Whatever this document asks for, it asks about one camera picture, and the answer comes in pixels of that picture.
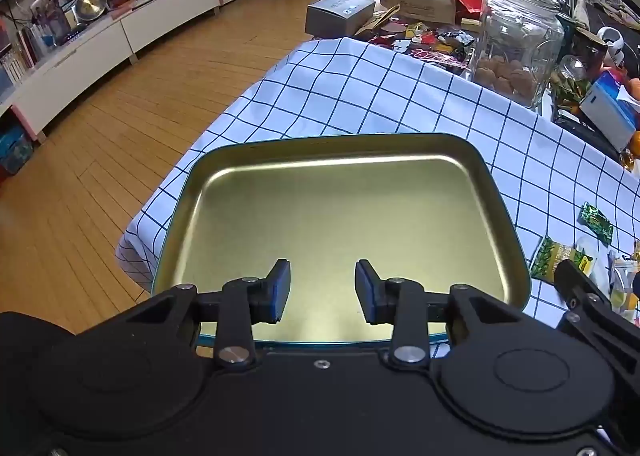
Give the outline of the green pea snack packet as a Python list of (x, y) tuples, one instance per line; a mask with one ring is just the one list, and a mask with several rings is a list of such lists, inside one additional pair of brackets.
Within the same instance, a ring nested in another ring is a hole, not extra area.
[(555, 242), (549, 236), (544, 236), (529, 265), (529, 274), (536, 280), (546, 283), (554, 282), (554, 273), (562, 261), (570, 261), (578, 267), (580, 272), (589, 276), (594, 265), (594, 257), (584, 250)]

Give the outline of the dark green candy wrapper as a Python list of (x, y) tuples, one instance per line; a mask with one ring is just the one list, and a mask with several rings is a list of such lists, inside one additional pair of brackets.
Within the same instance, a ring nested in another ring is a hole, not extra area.
[(580, 208), (578, 221), (589, 228), (604, 246), (612, 244), (614, 226), (597, 207), (585, 202)]

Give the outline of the gold metal tin tray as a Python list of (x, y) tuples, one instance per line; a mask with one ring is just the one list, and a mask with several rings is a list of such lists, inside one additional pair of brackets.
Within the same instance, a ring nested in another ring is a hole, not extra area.
[(181, 191), (154, 294), (201, 292), (291, 263), (282, 320), (258, 340), (346, 343), (390, 338), (367, 324), (355, 266), (431, 292), (468, 284), (526, 306), (530, 277), (484, 158), (449, 134), (344, 135), (224, 146), (201, 157)]

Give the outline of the white blue checked tablecloth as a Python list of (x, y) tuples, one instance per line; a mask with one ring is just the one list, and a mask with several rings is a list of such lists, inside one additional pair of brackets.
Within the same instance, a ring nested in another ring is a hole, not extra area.
[(531, 110), (352, 39), (309, 41), (186, 150), (119, 241), (143, 289), (212, 291), (292, 265), (265, 341), (382, 340), (354, 288), (369, 260), (426, 289), (482, 288), (553, 325), (564, 304), (527, 265), (551, 239), (631, 254), (639, 180)]

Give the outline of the blue white tissue box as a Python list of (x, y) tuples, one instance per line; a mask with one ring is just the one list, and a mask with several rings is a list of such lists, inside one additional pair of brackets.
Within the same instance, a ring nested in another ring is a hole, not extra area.
[(626, 150), (637, 131), (639, 113), (629, 98), (618, 97), (623, 85), (604, 72), (590, 86), (579, 104), (580, 111), (604, 135), (617, 153)]

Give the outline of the large glass cookie jar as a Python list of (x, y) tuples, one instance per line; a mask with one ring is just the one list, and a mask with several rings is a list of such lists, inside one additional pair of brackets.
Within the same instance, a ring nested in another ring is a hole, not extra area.
[(559, 12), (555, 0), (482, 0), (471, 79), (540, 112), (564, 40)]

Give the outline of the white long tv cabinet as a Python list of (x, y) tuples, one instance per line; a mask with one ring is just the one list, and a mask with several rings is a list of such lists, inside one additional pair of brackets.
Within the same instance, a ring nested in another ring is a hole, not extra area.
[(34, 140), (80, 94), (137, 52), (211, 10), (221, 0), (130, 0), (99, 18), (78, 37), (32, 68), (1, 94), (1, 111), (13, 112)]

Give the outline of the grey cardboard box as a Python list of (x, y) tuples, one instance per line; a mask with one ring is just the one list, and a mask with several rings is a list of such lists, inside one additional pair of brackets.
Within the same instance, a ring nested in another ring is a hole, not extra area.
[(373, 15), (373, 0), (318, 0), (307, 6), (305, 32), (313, 37), (351, 37)]

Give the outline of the steel bowl on cabinet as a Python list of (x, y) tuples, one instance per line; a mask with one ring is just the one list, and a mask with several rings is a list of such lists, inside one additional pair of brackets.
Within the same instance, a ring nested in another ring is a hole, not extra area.
[(76, 0), (74, 13), (78, 22), (90, 23), (101, 17), (108, 8), (108, 0)]

